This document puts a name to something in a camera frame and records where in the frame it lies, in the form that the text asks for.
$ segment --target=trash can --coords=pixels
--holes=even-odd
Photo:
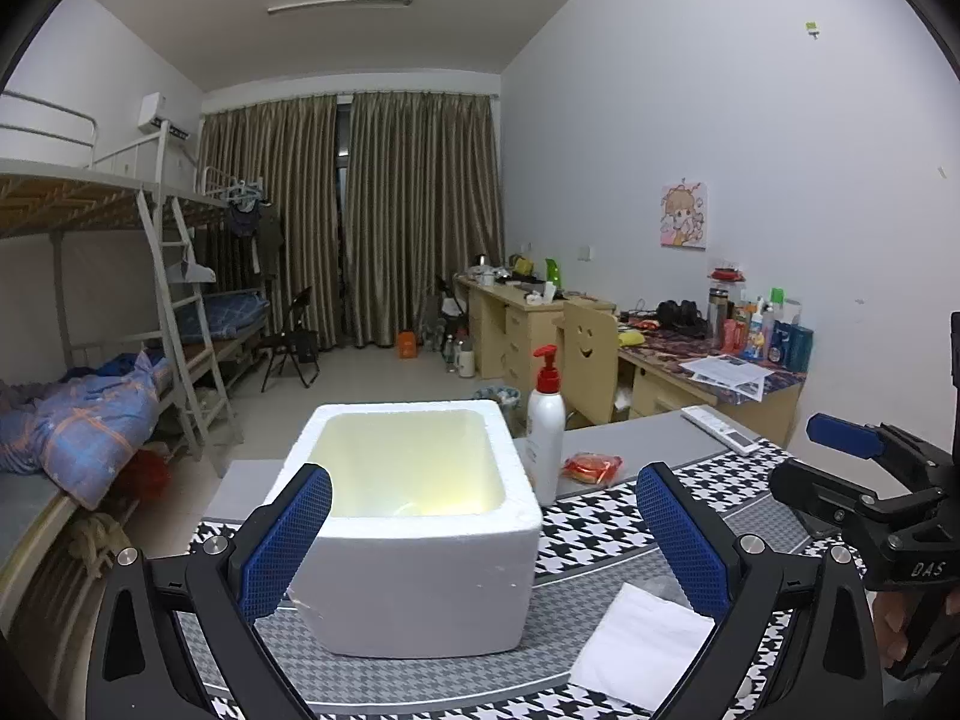
[[[493,400],[500,407],[500,412],[507,424],[510,424],[510,412],[520,405],[520,390],[515,386],[482,386],[473,394],[473,400]]]

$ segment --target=white napkin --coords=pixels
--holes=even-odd
[[[713,620],[624,584],[570,669],[570,682],[654,712],[704,645]]]

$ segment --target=ceiling light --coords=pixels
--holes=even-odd
[[[307,0],[304,2],[291,2],[287,5],[271,5],[267,8],[267,13],[271,16],[277,13],[288,13],[291,10],[306,10],[311,7],[407,7],[414,0]]]

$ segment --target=paper document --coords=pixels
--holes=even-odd
[[[721,386],[757,401],[763,400],[763,386],[772,373],[769,368],[730,355],[681,362],[680,367],[690,371],[695,382]]]

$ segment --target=curtain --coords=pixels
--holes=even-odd
[[[291,300],[312,287],[307,326],[319,333],[322,348],[339,341],[336,116],[334,95],[279,100],[212,114],[200,135],[200,167],[263,178],[285,241],[278,264],[262,263],[277,272],[268,295],[272,326],[282,327]],[[208,228],[205,239],[203,264],[216,272],[218,288],[256,286],[250,239],[222,224]]]
[[[347,278],[357,346],[416,330],[438,275],[503,262],[490,99],[357,94],[347,167]]]

